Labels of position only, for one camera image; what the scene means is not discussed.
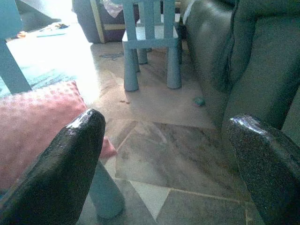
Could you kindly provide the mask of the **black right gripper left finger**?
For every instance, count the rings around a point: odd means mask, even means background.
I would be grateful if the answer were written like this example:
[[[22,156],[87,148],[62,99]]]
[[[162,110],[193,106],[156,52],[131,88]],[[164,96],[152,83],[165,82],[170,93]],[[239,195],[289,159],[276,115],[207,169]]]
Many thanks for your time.
[[[0,199],[0,225],[75,225],[104,132],[105,118],[94,109],[65,126]]]

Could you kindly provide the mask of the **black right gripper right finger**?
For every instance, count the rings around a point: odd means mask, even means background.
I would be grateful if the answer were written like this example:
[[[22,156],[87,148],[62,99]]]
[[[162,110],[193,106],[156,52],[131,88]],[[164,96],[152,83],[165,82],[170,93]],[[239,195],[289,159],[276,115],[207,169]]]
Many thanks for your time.
[[[300,225],[300,147],[249,114],[230,118],[227,133],[265,225]]]

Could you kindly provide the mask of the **pink dotted plush pillow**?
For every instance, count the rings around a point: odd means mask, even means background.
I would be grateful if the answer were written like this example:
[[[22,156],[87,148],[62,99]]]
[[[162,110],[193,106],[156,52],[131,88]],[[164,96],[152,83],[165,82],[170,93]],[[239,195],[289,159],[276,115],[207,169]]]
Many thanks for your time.
[[[0,193],[86,110],[75,81],[0,98]]]

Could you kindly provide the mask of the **dark green leather sofa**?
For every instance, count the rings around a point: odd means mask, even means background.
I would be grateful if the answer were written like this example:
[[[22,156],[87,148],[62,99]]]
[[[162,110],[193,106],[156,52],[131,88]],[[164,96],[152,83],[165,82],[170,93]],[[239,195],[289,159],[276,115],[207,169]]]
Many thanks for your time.
[[[237,170],[229,119],[254,115],[281,129],[300,87],[300,0],[182,0],[180,15],[219,163]]]

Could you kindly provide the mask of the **purple ottoman with beige trim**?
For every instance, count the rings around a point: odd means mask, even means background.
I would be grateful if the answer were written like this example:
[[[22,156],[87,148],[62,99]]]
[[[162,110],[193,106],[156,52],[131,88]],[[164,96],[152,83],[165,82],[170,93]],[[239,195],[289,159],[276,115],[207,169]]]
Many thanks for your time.
[[[111,0],[72,0],[72,9],[88,42],[119,42],[125,32],[122,5]]]

